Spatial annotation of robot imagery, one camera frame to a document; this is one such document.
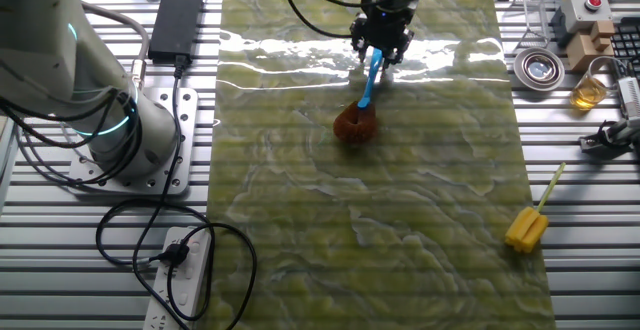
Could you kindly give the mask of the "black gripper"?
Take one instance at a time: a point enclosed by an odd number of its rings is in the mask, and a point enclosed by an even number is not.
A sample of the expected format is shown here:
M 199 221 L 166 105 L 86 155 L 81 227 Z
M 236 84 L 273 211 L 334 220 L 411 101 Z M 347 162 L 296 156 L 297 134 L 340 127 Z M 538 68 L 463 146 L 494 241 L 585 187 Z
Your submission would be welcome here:
M 408 29 L 414 16 L 409 7 L 400 10 L 385 10 L 377 6 L 362 8 L 350 26 L 351 45 L 360 63 L 366 59 L 369 46 L 384 50 L 384 67 L 397 65 L 414 38 Z

